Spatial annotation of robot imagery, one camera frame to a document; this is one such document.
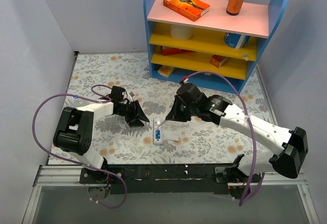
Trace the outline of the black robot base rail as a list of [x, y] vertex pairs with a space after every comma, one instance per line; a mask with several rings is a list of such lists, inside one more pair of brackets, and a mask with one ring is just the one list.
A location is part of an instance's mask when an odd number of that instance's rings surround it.
[[111, 194], [211, 192], [229, 194], [228, 185], [243, 186], [247, 175], [232, 163], [218, 164], [114, 164], [114, 175], [83, 168], [81, 184], [108, 185]]

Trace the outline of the white remote control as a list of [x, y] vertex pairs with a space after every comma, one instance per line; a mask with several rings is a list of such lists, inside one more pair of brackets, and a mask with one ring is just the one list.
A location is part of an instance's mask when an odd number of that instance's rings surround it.
[[162, 119], [160, 117], [153, 118], [153, 144], [162, 145], [162, 129], [161, 129]]

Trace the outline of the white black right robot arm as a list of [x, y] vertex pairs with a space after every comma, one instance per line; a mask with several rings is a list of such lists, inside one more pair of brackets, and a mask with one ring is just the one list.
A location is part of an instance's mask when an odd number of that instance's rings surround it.
[[256, 142], [270, 150], [236, 159], [231, 169], [235, 181], [246, 180], [252, 169], [254, 173], [276, 172], [290, 179], [298, 177], [309, 151], [304, 129], [282, 128], [253, 115], [245, 115], [230, 100], [220, 95], [206, 96], [196, 85], [186, 83], [177, 90], [166, 120], [188, 122], [194, 116], [247, 137], [254, 136]]

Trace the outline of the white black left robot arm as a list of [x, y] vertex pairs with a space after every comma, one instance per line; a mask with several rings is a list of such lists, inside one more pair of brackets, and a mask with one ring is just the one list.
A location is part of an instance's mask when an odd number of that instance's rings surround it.
[[92, 144], [93, 125], [107, 116], [124, 117], [130, 127], [143, 127], [149, 119], [144, 114], [139, 101], [131, 93], [119, 86], [112, 86], [110, 94], [99, 102], [83, 107], [65, 107], [59, 118], [53, 138], [55, 147], [70, 153], [80, 163], [93, 167], [91, 177], [97, 183], [104, 183], [109, 176], [105, 159]]

